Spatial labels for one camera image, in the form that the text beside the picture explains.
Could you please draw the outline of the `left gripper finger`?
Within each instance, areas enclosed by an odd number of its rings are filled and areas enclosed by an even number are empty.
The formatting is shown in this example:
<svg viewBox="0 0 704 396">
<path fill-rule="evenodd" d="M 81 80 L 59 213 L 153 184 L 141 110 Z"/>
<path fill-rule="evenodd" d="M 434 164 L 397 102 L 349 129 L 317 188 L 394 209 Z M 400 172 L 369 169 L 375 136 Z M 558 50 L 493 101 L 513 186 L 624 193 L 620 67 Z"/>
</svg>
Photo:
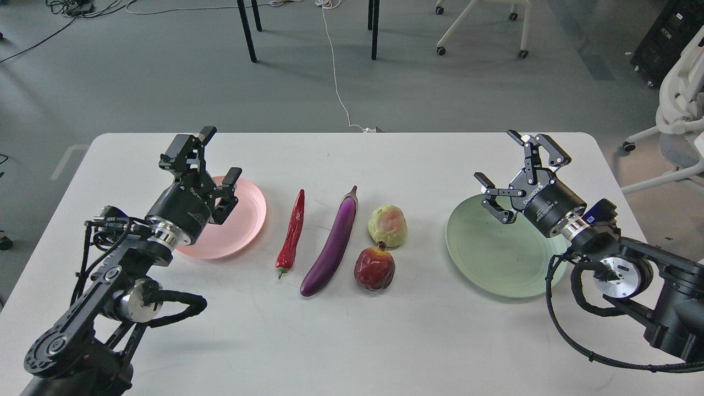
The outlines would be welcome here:
<svg viewBox="0 0 704 396">
<path fill-rule="evenodd" d="M 206 126 L 198 135 L 176 135 L 166 152 L 160 155 L 159 168 L 177 179 L 203 175 L 206 172 L 205 147 L 217 131 L 214 126 Z"/>
<path fill-rule="evenodd" d="M 239 167 L 229 168 L 224 176 L 222 184 L 214 187 L 208 195 L 208 208 L 211 210 L 209 224 L 222 225 L 239 202 L 235 195 L 237 180 L 239 180 L 243 170 Z"/>
</svg>

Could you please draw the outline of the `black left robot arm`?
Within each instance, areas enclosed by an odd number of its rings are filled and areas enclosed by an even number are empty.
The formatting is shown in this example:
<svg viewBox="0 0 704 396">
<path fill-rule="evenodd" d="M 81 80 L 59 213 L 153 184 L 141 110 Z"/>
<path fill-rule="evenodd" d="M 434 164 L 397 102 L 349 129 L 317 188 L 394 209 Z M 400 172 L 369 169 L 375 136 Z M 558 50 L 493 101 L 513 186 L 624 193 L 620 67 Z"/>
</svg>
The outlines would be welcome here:
<svg viewBox="0 0 704 396">
<path fill-rule="evenodd" d="M 85 248 L 69 309 L 29 348 L 23 395 L 122 395 L 133 385 L 134 353 L 148 328 L 199 315 L 203 296 L 163 290 L 149 277 L 168 266 L 179 245 L 196 243 L 208 224 L 222 225 L 238 204 L 242 170 L 218 185 L 206 169 L 205 148 L 216 133 L 177 135 L 159 166 L 174 181 L 146 217 L 106 206 L 85 222 Z"/>
</svg>

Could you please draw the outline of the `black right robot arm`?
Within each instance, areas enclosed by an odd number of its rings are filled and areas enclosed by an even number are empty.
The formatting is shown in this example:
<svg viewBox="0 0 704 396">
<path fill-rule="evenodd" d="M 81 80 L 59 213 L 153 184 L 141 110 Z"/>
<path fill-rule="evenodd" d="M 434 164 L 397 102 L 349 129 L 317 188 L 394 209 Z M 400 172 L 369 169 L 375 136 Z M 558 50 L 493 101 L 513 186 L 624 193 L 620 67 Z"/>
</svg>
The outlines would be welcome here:
<svg viewBox="0 0 704 396">
<path fill-rule="evenodd" d="M 616 206 L 603 199 L 591 208 L 556 172 L 571 157 L 552 137 L 508 130 L 523 148 L 523 167 L 500 189 L 485 174 L 482 206 L 503 224 L 522 215 L 546 238 L 568 241 L 564 253 L 548 263 L 546 304 L 549 316 L 566 343 L 589 361 L 622 369 L 664 373 L 701 372 L 702 264 L 658 246 L 621 235 Z M 577 305 L 598 317 L 628 316 L 644 326 L 649 346 L 675 358 L 678 364 L 644 365 L 608 358 L 584 348 L 563 330 L 552 303 L 552 281 L 561 263 L 573 266 L 571 293 Z"/>
</svg>

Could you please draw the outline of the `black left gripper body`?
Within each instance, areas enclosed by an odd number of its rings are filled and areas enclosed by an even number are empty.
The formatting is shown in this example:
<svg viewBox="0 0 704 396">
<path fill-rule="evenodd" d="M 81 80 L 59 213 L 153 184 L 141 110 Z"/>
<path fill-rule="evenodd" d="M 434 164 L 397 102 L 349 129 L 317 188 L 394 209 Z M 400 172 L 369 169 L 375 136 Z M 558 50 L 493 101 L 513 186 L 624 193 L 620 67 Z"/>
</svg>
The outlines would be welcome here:
<svg viewBox="0 0 704 396">
<path fill-rule="evenodd" d="M 146 214 L 154 227 L 176 234 L 181 245 L 193 245 L 207 224 L 226 222 L 226 193 L 210 175 L 174 179 Z"/>
</svg>

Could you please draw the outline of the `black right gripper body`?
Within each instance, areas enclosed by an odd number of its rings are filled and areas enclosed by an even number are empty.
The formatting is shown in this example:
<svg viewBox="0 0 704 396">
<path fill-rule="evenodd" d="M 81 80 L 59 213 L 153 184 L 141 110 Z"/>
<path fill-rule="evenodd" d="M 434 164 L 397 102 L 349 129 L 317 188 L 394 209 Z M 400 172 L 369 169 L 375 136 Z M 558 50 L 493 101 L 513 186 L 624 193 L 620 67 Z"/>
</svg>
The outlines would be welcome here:
<svg viewBox="0 0 704 396">
<path fill-rule="evenodd" d="M 561 233 L 567 218 L 581 216 L 586 210 L 586 202 L 568 186 L 558 180 L 556 173 L 549 168 L 536 170 L 536 177 L 530 180 L 526 171 L 521 170 L 509 184 L 511 190 L 521 190 L 523 195 L 511 198 L 512 208 L 520 211 L 546 238 Z"/>
</svg>

